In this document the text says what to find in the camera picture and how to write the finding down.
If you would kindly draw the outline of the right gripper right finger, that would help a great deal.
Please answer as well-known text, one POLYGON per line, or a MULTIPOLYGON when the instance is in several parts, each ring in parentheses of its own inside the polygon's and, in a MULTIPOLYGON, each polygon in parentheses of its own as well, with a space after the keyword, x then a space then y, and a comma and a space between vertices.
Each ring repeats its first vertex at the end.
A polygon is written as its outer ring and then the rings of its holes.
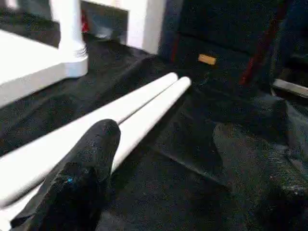
POLYGON ((308 179, 287 158, 287 148, 222 123, 214 143, 248 231, 308 229, 308 179))

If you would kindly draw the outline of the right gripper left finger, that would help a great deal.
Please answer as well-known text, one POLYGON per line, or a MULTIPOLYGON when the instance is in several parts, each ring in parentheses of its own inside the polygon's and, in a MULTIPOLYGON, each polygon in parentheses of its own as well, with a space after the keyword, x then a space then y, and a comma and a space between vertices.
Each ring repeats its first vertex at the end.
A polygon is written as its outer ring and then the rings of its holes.
POLYGON ((111 119, 92 125, 13 218, 11 230, 95 230, 110 188, 120 135, 111 119))

